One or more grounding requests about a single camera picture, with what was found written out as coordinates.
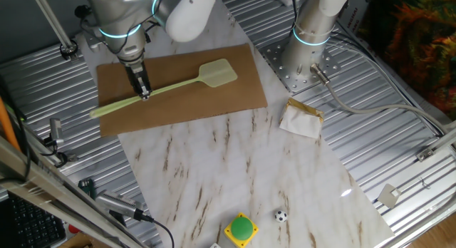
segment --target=metal table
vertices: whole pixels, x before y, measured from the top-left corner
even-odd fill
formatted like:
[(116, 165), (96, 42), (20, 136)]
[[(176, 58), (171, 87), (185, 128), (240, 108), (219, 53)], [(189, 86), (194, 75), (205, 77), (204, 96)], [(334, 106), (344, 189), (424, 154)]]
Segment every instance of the metal table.
[[(286, 38), (293, 23), (291, 7), (279, 0), (223, 0), (257, 48), (266, 53), (271, 44)], [(98, 94), (82, 54), (65, 61), (53, 46), (0, 65), (18, 106), (28, 116), (28, 126), (40, 137), (49, 134), (48, 119), (60, 118), (65, 145), (60, 151), (75, 153), (78, 162), (62, 172), (77, 182), (94, 179), (98, 190), (112, 190), (144, 202), (117, 137), (101, 138), (98, 120), (88, 112), (98, 105)], [(371, 107), (413, 101), (394, 80), (382, 76), (362, 56), (339, 48), (329, 50), (341, 67), (331, 81), (349, 105)], [(394, 233), (413, 226), (455, 193), (455, 159), (448, 153), (431, 166), (420, 166), (415, 155), (437, 140), (434, 132), (412, 113), (387, 110), (372, 115), (351, 115), (338, 110), (328, 91), (319, 84), (296, 92), (294, 98), (325, 112), (323, 137), (361, 186)], [(422, 179), (430, 186), (422, 185)], [(403, 191), (394, 209), (376, 202), (385, 183)], [(456, 207), (410, 235), (416, 238)], [(147, 222), (127, 219), (128, 228), (147, 244), (161, 243)]]

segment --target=keyboard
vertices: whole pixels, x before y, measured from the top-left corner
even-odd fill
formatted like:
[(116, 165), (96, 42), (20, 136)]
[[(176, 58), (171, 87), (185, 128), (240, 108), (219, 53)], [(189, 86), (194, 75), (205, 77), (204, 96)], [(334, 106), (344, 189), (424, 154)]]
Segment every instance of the keyboard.
[(11, 193), (0, 204), (2, 218), (0, 243), (6, 247), (50, 247), (66, 236), (61, 219)]

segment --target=green button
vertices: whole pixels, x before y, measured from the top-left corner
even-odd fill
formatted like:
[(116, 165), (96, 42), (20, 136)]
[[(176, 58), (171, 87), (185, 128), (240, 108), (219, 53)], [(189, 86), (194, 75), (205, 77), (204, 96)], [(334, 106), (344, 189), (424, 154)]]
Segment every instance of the green button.
[(231, 224), (231, 233), (238, 240), (247, 240), (254, 232), (254, 226), (250, 220), (238, 217)]

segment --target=orange object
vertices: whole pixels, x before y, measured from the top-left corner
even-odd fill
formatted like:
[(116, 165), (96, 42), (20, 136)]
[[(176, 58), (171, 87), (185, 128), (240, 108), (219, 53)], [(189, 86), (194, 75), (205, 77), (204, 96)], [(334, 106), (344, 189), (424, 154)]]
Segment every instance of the orange object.
[(9, 120), (8, 112), (6, 111), (3, 100), (0, 98), (0, 122), (5, 131), (6, 139), (10, 142), (18, 151), (21, 151), (19, 143), (17, 143), (16, 134), (14, 134), (13, 125)]

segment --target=yellow button base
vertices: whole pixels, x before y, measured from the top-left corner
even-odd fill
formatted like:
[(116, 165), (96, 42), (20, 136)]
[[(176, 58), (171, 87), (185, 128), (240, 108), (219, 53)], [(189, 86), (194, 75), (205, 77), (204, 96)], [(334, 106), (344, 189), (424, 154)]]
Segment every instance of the yellow button base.
[[(233, 221), (238, 218), (238, 217), (244, 217), (248, 220), (250, 220), (244, 213), (240, 212), (234, 219)], [(258, 227), (255, 225), (255, 223), (253, 221), (250, 220), (250, 222), (252, 223), (252, 226), (254, 228), (254, 231), (252, 233), (252, 235), (246, 239), (246, 240), (239, 240), (239, 239), (236, 239), (233, 234), (231, 233), (231, 224), (233, 223), (233, 221), (231, 221), (228, 225), (228, 227), (225, 228), (224, 230), (224, 233), (225, 233), (225, 236), (234, 244), (236, 245), (236, 247), (238, 248), (244, 248), (246, 247), (246, 245), (252, 240), (252, 238), (254, 238), (254, 236), (257, 234), (258, 232)]]

